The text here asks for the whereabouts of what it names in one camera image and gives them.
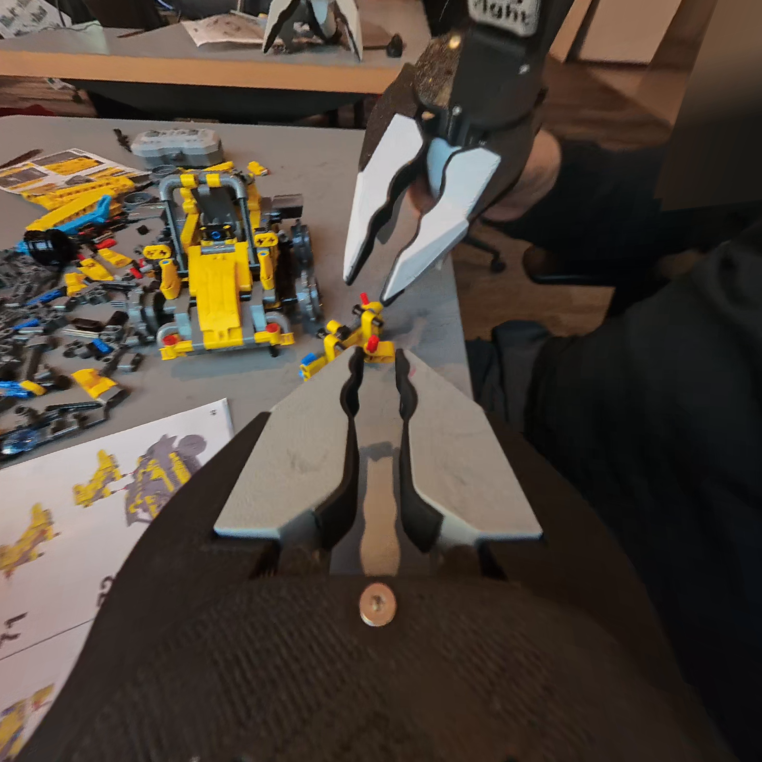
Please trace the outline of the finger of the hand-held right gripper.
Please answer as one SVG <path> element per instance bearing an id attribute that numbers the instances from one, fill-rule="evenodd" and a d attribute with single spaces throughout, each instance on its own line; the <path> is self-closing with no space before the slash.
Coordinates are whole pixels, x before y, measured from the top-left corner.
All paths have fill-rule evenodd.
<path id="1" fill-rule="evenodd" d="M 499 154 L 482 146 L 429 147 L 426 177 L 435 200 L 395 259 L 380 294 L 384 306 L 465 237 L 470 214 L 499 165 Z"/>
<path id="2" fill-rule="evenodd" d="M 344 250 L 344 282 L 356 281 L 382 229 L 424 164 L 426 141 L 418 121 L 395 114 L 357 174 Z"/>

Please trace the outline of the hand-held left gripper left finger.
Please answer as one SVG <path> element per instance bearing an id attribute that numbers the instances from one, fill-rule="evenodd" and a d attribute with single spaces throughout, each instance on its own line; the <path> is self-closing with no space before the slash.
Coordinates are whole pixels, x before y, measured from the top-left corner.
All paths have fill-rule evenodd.
<path id="1" fill-rule="evenodd" d="M 274 406 L 214 524 L 222 539 L 331 551 L 358 505 L 364 352 L 346 350 Z"/>

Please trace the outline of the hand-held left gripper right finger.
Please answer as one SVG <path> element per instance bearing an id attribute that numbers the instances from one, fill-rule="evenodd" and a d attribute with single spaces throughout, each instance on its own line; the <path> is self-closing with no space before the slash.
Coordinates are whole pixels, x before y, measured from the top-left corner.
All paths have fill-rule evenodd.
<path id="1" fill-rule="evenodd" d="M 395 354 L 399 512 L 421 552 L 536 541 L 543 529 L 483 409 L 408 350 Z"/>

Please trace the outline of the yellow brick subassembly blue pins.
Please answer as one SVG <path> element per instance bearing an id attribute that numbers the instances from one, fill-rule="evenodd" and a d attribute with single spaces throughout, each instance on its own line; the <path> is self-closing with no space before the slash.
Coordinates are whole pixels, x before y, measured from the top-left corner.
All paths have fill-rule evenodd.
<path id="1" fill-rule="evenodd" d="M 379 339 L 383 341 L 384 319 L 384 325 L 380 330 L 375 326 L 368 326 L 367 328 L 371 329 L 368 330 L 360 324 L 360 308 L 358 307 L 360 304 L 354 305 L 352 309 L 354 320 L 349 325 L 331 320 L 322 329 L 318 330 L 317 336 L 322 341 L 323 351 L 320 355 L 310 353 L 302 358 L 300 364 L 300 378 L 302 381 L 310 380 L 310 378 L 319 373 L 329 363 L 336 360 L 346 350 L 359 347 L 364 352 L 364 345 L 371 335 L 378 335 Z"/>

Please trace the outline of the person's right forearm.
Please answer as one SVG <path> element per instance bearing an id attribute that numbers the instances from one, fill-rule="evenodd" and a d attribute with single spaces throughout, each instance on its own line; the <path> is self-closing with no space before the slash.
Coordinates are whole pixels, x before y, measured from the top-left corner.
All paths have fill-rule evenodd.
<path id="1" fill-rule="evenodd" d="M 615 150 L 568 139 L 561 148 L 550 250 L 579 260 L 654 257 L 662 216 L 654 189 L 666 146 Z"/>

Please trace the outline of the person's right hand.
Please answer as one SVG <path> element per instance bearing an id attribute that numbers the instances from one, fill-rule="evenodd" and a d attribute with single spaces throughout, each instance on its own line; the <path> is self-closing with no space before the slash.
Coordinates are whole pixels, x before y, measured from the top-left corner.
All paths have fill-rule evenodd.
<path id="1" fill-rule="evenodd" d="M 499 193 L 499 198 L 488 209 L 469 219 L 509 223 L 524 216 L 553 189 L 560 172 L 562 151 L 556 137 L 544 128 L 534 135 L 528 159 L 518 179 Z M 437 204 L 430 175 L 426 168 L 416 175 L 405 195 L 418 216 L 427 214 Z"/>

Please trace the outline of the white cabinet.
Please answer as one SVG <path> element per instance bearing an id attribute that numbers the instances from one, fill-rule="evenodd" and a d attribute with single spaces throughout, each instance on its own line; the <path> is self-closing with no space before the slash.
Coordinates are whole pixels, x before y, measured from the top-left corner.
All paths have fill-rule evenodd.
<path id="1" fill-rule="evenodd" d="M 557 62 L 647 65 L 680 1 L 574 1 L 549 55 Z"/>

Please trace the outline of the person's dark clothed body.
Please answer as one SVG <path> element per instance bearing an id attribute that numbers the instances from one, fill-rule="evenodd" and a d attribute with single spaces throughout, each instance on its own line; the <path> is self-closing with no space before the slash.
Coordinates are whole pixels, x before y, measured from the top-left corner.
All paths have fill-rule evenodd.
<path id="1" fill-rule="evenodd" d="M 629 557 L 740 760 L 761 754 L 760 221 L 587 335 L 466 342 L 475 399 Z"/>

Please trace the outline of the grey brick battery box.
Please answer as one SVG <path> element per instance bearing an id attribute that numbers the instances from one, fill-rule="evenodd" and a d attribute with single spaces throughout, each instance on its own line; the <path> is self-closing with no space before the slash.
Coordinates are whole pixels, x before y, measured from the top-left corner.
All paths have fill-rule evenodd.
<path id="1" fill-rule="evenodd" d="M 151 129 L 138 134 L 130 148 L 148 167 L 205 168 L 225 161 L 221 138 L 210 128 Z"/>

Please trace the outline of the long grey table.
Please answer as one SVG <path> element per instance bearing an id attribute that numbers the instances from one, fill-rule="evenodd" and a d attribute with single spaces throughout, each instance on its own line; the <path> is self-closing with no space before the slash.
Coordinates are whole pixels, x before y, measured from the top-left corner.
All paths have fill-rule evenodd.
<path id="1" fill-rule="evenodd" d="M 405 62 L 414 62 L 431 39 L 420 3 L 360 3 L 364 30 L 371 24 L 399 33 L 400 59 L 381 50 L 363 62 L 344 49 L 264 55 L 259 49 L 196 47 L 179 24 L 155 31 L 83 26 L 2 40 L 1 74 L 13 77 L 139 84 L 306 90 L 381 94 Z"/>

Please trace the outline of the brick instruction booklet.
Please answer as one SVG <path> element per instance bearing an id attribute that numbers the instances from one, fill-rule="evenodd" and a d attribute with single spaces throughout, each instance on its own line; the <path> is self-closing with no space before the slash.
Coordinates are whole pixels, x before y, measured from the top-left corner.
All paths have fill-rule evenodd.
<path id="1" fill-rule="evenodd" d="M 2 760 L 62 690 L 137 541 L 232 435 L 223 398 L 2 471 Z"/>

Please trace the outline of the pile of dark small bricks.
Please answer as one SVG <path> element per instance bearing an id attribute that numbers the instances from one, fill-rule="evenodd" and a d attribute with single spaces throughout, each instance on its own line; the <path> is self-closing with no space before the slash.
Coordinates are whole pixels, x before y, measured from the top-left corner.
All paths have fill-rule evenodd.
<path id="1" fill-rule="evenodd" d="M 2 249 L 2 466 L 109 423 L 155 337 L 161 309 L 145 247 L 70 237 L 76 259 L 45 267 Z"/>

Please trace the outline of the cluster of yellow beams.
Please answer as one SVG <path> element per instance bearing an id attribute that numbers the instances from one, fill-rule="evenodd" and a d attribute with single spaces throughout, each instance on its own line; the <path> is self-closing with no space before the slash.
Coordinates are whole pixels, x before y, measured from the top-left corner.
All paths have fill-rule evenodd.
<path id="1" fill-rule="evenodd" d="M 27 232 L 58 229 L 78 230 L 83 225 L 104 224 L 121 213 L 118 198 L 136 190 L 126 176 L 111 176 L 70 187 L 43 185 L 21 192 L 21 196 L 46 211 L 27 225 Z"/>

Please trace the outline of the blue brick panel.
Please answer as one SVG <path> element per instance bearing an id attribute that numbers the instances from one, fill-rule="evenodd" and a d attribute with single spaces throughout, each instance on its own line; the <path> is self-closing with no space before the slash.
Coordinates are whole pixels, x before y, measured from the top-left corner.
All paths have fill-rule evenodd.
<path id="1" fill-rule="evenodd" d="M 84 194 L 80 198 L 35 219 L 26 227 L 25 232 L 27 230 L 58 229 L 68 236 L 75 235 L 86 225 L 107 222 L 111 216 L 113 204 L 114 196 L 111 194 L 101 194 L 100 191 Z M 16 249 L 27 253 L 23 239 L 17 243 Z"/>

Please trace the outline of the yellow sticker sheet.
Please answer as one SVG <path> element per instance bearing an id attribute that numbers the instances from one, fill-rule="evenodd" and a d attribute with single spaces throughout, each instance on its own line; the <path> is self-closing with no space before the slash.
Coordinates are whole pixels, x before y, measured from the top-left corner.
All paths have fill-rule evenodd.
<path id="1" fill-rule="evenodd" d="M 34 156 L 1 170 L 1 189 L 11 194 L 46 193 L 63 187 L 89 184 L 107 177 L 141 177 L 143 169 L 71 148 L 46 156 Z"/>

